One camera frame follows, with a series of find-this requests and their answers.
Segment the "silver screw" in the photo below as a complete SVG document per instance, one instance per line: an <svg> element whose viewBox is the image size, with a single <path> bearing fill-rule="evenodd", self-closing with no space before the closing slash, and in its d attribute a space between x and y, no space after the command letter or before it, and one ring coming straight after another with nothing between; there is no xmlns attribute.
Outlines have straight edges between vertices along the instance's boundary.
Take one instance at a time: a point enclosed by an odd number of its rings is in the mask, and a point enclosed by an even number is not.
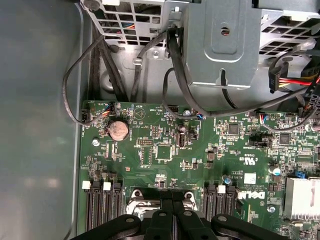
<svg viewBox="0 0 320 240"><path fill-rule="evenodd" d="M228 219L225 216L219 216L218 220L221 222L226 222Z"/></svg>
<svg viewBox="0 0 320 240"><path fill-rule="evenodd" d="M266 210L271 214L274 214L276 212L276 208L272 205L268 206Z"/></svg>
<svg viewBox="0 0 320 240"><path fill-rule="evenodd" d="M152 52L152 55L153 55L153 58L154 58L154 59L158 59L158 58L159 58L159 55L160 55L160 52L158 52L157 50L154 50L154 51Z"/></svg>
<svg viewBox="0 0 320 240"><path fill-rule="evenodd" d="M184 110L183 111L183 116L191 116L191 111L190 110Z"/></svg>
<svg viewBox="0 0 320 240"><path fill-rule="evenodd" d="M190 211L185 211L185 212L183 213L183 215L185 215L185 216L191 216L191 215L192 215L192 212L190 212Z"/></svg>
<svg viewBox="0 0 320 240"><path fill-rule="evenodd" d="M98 147L100 145L100 141L98 138L92 139L92 145Z"/></svg>

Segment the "motherboard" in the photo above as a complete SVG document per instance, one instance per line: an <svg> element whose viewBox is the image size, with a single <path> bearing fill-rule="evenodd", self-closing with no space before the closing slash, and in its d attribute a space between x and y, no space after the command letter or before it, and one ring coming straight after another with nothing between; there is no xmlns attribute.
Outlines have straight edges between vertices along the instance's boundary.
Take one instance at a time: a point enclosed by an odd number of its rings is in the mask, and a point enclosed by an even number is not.
<svg viewBox="0 0 320 240"><path fill-rule="evenodd" d="M185 116L197 112L170 106ZM295 114L247 112L183 120L162 105L86 101L81 129L77 233L122 214L160 208L183 191L185 209L208 221L229 214L290 239L320 240L320 144L316 119L288 132Z"/></svg>

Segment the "ram slot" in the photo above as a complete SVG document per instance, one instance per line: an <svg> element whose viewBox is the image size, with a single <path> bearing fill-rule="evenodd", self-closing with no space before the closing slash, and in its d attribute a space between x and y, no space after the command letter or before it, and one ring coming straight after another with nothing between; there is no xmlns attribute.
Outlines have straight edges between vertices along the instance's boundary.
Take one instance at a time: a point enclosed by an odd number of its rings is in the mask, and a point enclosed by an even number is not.
<svg viewBox="0 0 320 240"><path fill-rule="evenodd" d="M224 213L228 215L234 215L236 205L236 187L228 186L226 188L226 200Z"/></svg>
<svg viewBox="0 0 320 240"><path fill-rule="evenodd" d="M205 215L205 219L211 221L216 215L216 203L217 203L217 192L215 185L208 185L204 189L203 196L203 209L202 212Z"/></svg>
<svg viewBox="0 0 320 240"><path fill-rule="evenodd" d="M103 223L112 219L112 191L103 192Z"/></svg>
<svg viewBox="0 0 320 240"><path fill-rule="evenodd" d="M206 213L206 219L211 221L211 219L216 215L217 194L209 193L207 201L208 212Z"/></svg>
<svg viewBox="0 0 320 240"><path fill-rule="evenodd" d="M216 211L215 214L223 214L226 208L226 194L219 193L216 197Z"/></svg>
<svg viewBox="0 0 320 240"><path fill-rule="evenodd" d="M224 213L228 215L233 215L234 209L235 209L235 195L227 194Z"/></svg>
<svg viewBox="0 0 320 240"><path fill-rule="evenodd" d="M99 191L98 190L94 190L93 192L94 194L94 201L93 201L93 214L92 214L92 218L93 218L93 228L96 228L98 225L98 219L99 219L99 214L98 212L100 211L100 206L99 206Z"/></svg>
<svg viewBox="0 0 320 240"><path fill-rule="evenodd" d="M122 214L122 185L119 182L113 184L113 216L112 219Z"/></svg>
<svg viewBox="0 0 320 240"><path fill-rule="evenodd" d="M86 192L86 216L85 216L85 230L89 231L94 228L94 201L95 195L92 190Z"/></svg>
<svg viewBox="0 0 320 240"><path fill-rule="evenodd" d="M98 204L96 209L97 222L96 226L100 226L103 223L103 211L104 211L104 193L100 190L98 193Z"/></svg>

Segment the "red wire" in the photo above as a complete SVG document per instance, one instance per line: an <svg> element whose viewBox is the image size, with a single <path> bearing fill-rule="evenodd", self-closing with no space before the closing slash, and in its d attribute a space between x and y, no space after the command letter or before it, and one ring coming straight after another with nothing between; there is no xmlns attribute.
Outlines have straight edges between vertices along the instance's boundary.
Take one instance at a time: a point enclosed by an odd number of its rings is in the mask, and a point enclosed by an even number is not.
<svg viewBox="0 0 320 240"><path fill-rule="evenodd" d="M300 84L300 85L304 85L304 86L309 86L311 85L312 82L306 82L306 81L299 81L299 80L294 80L294 79L281 79L280 78L280 83L282 84Z"/></svg>

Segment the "heatsink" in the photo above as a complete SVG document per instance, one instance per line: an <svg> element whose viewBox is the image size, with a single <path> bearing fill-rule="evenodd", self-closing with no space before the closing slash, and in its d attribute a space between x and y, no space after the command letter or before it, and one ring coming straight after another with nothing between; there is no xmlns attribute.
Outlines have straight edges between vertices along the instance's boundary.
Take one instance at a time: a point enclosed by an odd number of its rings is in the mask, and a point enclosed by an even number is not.
<svg viewBox="0 0 320 240"><path fill-rule="evenodd" d="M291 219L320 220L320 179L287 178L284 214Z"/></svg>

